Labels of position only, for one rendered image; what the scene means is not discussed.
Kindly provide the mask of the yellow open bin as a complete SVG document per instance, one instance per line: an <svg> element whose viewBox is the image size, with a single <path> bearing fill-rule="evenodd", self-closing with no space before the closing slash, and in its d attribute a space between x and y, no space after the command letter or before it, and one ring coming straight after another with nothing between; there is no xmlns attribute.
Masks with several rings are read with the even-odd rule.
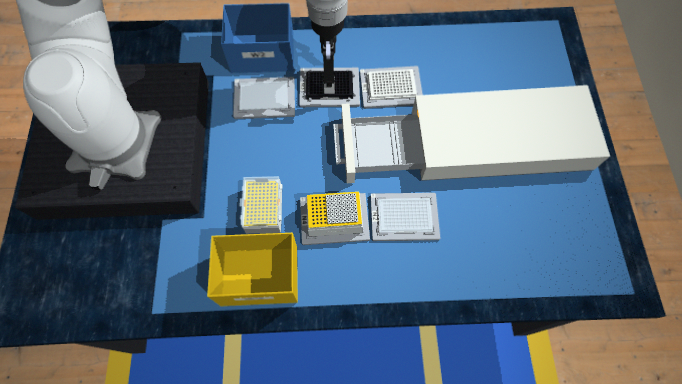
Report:
<svg viewBox="0 0 682 384"><path fill-rule="evenodd" d="M212 236L208 297L220 306L298 303L293 233Z"/></svg>

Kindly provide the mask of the blue bench mat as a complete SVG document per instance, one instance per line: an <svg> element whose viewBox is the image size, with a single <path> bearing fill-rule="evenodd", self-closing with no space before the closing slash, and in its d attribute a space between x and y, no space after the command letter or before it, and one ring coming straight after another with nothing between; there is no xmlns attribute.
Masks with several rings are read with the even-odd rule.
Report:
<svg viewBox="0 0 682 384"><path fill-rule="evenodd" d="M342 107L300 107L300 68L324 68L320 36L293 30L294 71L231 73L222 32L182 33L179 63L214 76L204 218L162 220L152 314L635 294L599 168L421 181L420 169L336 164ZM558 20L345 28L334 68L418 66L423 95L576 86ZM294 77L295 117L234 119L235 79ZM298 303L207 297L212 236L244 235L243 177L279 176L281 233L297 245ZM302 245L300 197L366 194L370 241ZM371 194L436 193L440 240L373 241Z"/></svg>

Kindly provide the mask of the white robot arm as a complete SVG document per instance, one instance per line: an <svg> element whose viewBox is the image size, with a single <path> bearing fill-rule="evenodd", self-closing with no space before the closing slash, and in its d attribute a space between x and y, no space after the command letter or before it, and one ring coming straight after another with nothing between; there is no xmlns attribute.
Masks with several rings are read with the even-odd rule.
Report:
<svg viewBox="0 0 682 384"><path fill-rule="evenodd" d="M142 179L161 115L134 111L127 101L102 0L16 3L31 59L36 56L24 73L25 98L41 123L73 149L66 169L91 172L89 185L101 190L110 175ZM348 10L348 0L306 5L320 26L339 24Z"/></svg>

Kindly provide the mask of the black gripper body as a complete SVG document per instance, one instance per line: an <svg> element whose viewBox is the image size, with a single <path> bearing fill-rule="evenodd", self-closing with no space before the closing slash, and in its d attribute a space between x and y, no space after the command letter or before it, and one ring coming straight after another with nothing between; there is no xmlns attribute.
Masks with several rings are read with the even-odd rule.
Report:
<svg viewBox="0 0 682 384"><path fill-rule="evenodd" d="M338 35L343 27L344 27L344 20L340 22L337 25L334 26L320 26L314 23L311 20L311 26L313 31L318 34L319 36L323 37L323 45L326 48L326 41L330 41L330 48L333 47L333 37Z"/></svg>

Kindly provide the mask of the blue open-top bin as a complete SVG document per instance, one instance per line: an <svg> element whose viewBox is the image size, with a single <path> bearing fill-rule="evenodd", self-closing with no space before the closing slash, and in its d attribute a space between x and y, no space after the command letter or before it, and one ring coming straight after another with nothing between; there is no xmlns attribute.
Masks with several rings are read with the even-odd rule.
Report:
<svg viewBox="0 0 682 384"><path fill-rule="evenodd" d="M223 5L221 45L231 73L294 71L289 3Z"/></svg>

